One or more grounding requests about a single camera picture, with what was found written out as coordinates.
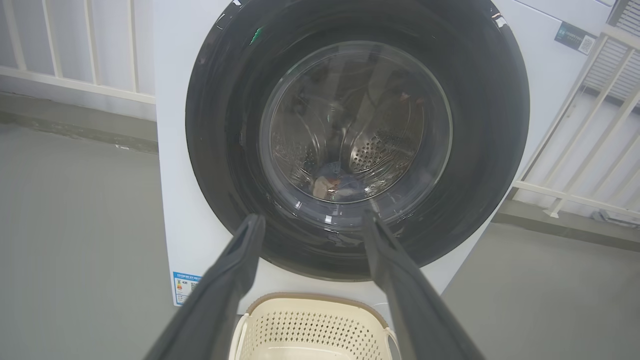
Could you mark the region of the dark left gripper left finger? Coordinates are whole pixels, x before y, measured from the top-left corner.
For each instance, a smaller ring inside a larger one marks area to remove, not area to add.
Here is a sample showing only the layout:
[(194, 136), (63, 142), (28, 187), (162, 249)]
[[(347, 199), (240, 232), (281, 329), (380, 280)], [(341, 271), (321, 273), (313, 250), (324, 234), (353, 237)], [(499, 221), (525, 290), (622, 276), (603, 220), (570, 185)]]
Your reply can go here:
[(240, 300), (253, 287), (265, 239), (250, 214), (162, 331), (146, 360), (227, 360)]

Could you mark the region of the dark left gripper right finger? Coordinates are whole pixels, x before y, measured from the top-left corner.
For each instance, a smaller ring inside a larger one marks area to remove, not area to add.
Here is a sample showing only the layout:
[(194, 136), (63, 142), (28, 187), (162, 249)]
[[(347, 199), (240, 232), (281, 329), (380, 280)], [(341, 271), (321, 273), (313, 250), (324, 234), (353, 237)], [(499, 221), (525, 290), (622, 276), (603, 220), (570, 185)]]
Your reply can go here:
[(386, 295), (403, 360), (482, 360), (483, 354), (373, 210), (362, 216), (371, 279)]

